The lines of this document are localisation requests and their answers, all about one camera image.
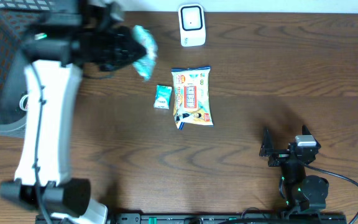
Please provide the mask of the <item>black round-logo snack packet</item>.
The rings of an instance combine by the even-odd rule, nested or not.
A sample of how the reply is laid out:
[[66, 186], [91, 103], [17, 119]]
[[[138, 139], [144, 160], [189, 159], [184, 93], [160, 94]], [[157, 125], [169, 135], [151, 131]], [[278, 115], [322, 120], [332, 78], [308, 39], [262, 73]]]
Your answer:
[[19, 101], [19, 108], [22, 111], [27, 112], [28, 111], [28, 99], [29, 99], [29, 95], [24, 93]]

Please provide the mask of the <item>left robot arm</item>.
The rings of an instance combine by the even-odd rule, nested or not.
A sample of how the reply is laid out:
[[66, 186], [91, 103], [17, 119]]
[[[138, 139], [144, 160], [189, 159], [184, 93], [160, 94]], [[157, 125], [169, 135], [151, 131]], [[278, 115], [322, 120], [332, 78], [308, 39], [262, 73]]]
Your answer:
[[3, 199], [38, 211], [45, 222], [106, 223], [108, 208], [91, 197], [88, 179], [71, 174], [70, 138], [83, 65], [113, 72], [146, 54], [115, 1], [60, 1], [24, 32], [28, 111], [24, 146]]

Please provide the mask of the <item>green tissue packet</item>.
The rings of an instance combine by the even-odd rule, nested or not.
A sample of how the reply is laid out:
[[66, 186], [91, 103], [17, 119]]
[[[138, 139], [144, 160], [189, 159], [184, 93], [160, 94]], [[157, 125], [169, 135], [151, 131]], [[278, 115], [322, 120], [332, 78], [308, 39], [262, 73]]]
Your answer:
[[170, 98], [172, 95], [172, 87], [157, 85], [154, 108], [166, 109], [170, 107]]

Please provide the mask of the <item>yellow snack bag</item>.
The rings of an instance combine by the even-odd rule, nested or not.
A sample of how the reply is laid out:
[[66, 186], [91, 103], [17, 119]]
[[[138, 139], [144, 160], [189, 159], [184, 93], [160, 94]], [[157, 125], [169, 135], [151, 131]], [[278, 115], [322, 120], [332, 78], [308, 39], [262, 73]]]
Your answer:
[[173, 68], [173, 119], [178, 129], [186, 123], [213, 126], [209, 105], [210, 66]]

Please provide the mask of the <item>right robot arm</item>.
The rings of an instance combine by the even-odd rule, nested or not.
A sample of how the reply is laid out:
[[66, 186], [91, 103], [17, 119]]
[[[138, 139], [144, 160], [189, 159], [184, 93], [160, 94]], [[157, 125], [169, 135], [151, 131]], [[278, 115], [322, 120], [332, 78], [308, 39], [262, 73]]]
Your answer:
[[326, 208], [329, 182], [317, 175], [306, 175], [305, 171], [305, 167], [316, 159], [320, 148], [320, 143], [306, 126], [302, 126], [302, 134], [295, 136], [286, 149], [274, 148], [272, 136], [264, 128], [259, 156], [268, 157], [268, 166], [281, 170], [279, 191], [287, 202], [287, 208], [280, 213], [282, 218], [317, 214]]

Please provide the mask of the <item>light green snack packet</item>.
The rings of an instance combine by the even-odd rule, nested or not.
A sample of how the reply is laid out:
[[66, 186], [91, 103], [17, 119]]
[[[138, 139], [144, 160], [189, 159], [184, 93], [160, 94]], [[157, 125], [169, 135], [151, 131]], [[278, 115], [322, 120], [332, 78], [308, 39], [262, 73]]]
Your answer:
[[151, 79], [156, 65], [158, 46], [153, 35], [142, 26], [134, 26], [132, 35], [133, 38], [146, 50], [146, 54], [132, 65], [144, 81], [147, 82]]

